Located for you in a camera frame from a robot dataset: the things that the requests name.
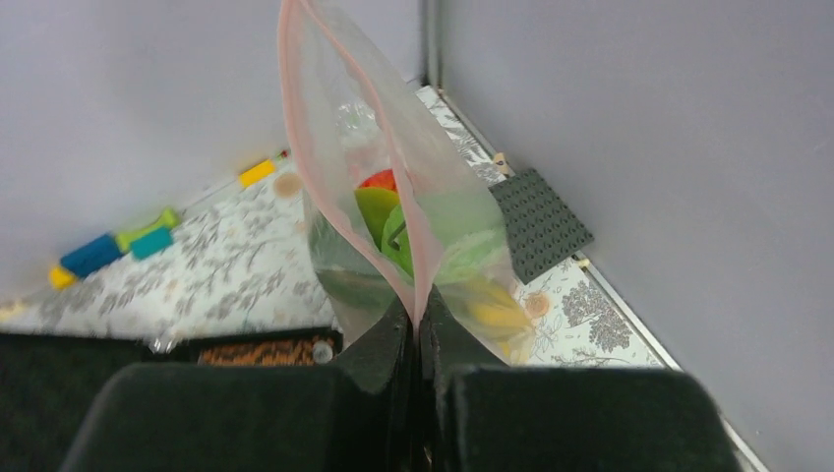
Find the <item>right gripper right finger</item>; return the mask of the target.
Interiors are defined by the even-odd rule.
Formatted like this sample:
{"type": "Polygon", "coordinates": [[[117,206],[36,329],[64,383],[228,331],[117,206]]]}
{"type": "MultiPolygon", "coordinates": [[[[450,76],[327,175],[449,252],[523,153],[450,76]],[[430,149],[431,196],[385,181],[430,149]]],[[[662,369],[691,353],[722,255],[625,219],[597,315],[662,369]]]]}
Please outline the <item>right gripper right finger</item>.
{"type": "Polygon", "coordinates": [[[436,471],[737,471],[712,398],[657,368],[512,367],[438,290],[418,331],[436,471]]]}

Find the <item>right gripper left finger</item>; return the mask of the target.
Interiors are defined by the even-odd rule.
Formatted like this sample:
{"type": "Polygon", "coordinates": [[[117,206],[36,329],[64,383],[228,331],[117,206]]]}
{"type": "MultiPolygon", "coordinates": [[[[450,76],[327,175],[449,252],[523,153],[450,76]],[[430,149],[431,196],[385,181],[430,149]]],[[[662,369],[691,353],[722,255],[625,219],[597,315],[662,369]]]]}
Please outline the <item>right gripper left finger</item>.
{"type": "Polygon", "coordinates": [[[412,325],[399,302],[330,362],[134,364],[96,396],[65,471],[400,471],[412,325]]]}

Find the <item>clear zip top bag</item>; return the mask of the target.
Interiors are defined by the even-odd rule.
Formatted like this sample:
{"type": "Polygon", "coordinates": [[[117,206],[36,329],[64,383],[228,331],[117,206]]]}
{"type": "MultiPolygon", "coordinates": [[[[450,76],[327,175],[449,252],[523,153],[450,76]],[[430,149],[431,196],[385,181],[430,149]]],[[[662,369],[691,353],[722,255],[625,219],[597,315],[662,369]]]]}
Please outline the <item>clear zip top bag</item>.
{"type": "Polygon", "coordinates": [[[310,257],[346,339],[393,302],[419,326],[438,291],[489,350],[524,364],[534,323],[515,299],[506,224],[487,183],[336,6],[284,2],[277,45],[310,257]]]}

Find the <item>red toy pepper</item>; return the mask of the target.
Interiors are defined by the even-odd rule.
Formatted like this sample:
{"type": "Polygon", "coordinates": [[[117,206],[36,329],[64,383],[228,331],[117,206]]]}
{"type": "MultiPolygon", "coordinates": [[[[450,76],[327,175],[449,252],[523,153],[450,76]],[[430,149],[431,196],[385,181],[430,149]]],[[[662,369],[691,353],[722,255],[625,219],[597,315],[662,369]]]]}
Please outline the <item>red toy pepper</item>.
{"type": "Polygon", "coordinates": [[[360,188],[380,188],[392,192],[397,192],[396,182],[392,170],[385,169],[374,173],[366,178],[361,184],[360,188]]]}

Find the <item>yellow toy banana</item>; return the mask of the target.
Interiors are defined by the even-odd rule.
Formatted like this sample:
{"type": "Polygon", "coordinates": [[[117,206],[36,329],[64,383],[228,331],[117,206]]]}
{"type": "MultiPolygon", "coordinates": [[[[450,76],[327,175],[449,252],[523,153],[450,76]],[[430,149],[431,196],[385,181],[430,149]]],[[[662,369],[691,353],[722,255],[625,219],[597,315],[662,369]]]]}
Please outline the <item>yellow toy banana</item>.
{"type": "Polygon", "coordinates": [[[535,336],[524,309],[494,281],[478,277],[467,281],[465,287],[470,291],[465,305],[476,332],[511,364],[525,364],[535,336]]]}

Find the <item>green toy cucumber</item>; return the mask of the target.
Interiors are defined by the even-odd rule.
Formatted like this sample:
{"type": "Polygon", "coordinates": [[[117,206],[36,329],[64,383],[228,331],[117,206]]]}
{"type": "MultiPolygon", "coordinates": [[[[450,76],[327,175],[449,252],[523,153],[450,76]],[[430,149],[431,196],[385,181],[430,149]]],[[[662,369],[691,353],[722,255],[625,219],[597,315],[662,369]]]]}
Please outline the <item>green toy cucumber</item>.
{"type": "MultiPolygon", "coordinates": [[[[444,254],[435,283],[449,285],[475,278],[485,266],[493,264],[501,256],[505,245],[497,229],[481,229],[454,236],[444,254]]],[[[401,206],[396,206],[387,218],[381,249],[408,276],[413,276],[410,243],[401,206]]]]}

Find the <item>yellow toy mango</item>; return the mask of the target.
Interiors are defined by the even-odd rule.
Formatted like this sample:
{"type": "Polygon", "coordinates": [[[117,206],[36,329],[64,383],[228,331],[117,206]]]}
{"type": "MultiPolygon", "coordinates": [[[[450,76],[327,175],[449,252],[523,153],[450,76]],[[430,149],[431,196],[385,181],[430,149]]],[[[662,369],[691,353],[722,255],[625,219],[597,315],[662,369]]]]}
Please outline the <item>yellow toy mango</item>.
{"type": "Polygon", "coordinates": [[[399,195],[380,188],[359,188],[354,191],[354,197],[369,233],[379,249],[389,215],[400,204],[399,195]]]}

